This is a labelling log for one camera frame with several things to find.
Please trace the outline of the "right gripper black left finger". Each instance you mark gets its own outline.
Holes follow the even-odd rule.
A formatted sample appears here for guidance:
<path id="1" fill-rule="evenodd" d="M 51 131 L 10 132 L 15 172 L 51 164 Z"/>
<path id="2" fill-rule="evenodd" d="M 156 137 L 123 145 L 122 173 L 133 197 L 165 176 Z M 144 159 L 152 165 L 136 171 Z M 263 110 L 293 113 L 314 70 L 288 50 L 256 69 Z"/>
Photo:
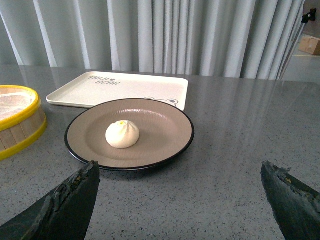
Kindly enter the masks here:
<path id="1" fill-rule="evenodd" d="M 100 169 L 89 162 L 0 227 L 2 240 L 83 240 L 94 211 Z"/>

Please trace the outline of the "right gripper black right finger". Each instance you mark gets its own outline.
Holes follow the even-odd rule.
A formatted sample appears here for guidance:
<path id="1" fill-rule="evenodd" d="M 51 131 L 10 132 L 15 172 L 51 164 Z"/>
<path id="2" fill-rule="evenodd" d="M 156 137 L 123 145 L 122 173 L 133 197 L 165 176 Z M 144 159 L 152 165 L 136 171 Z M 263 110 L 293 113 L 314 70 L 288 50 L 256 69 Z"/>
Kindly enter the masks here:
<path id="1" fill-rule="evenodd" d="M 268 161 L 262 163 L 261 182 L 286 240 L 320 238 L 319 192 Z"/>

